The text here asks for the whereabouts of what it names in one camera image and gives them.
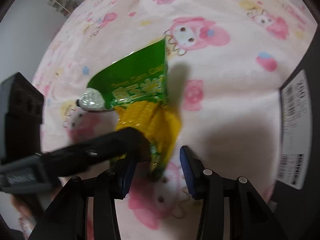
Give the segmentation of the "person's left hand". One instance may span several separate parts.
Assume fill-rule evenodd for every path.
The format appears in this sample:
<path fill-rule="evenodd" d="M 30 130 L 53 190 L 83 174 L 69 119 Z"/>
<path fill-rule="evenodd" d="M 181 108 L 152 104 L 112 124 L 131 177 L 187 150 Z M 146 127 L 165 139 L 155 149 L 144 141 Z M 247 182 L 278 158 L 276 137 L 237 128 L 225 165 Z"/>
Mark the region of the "person's left hand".
<path fill-rule="evenodd" d="M 10 196 L 10 201 L 13 207 L 21 214 L 23 218 L 30 218 L 33 216 L 29 207 L 14 195 Z"/>

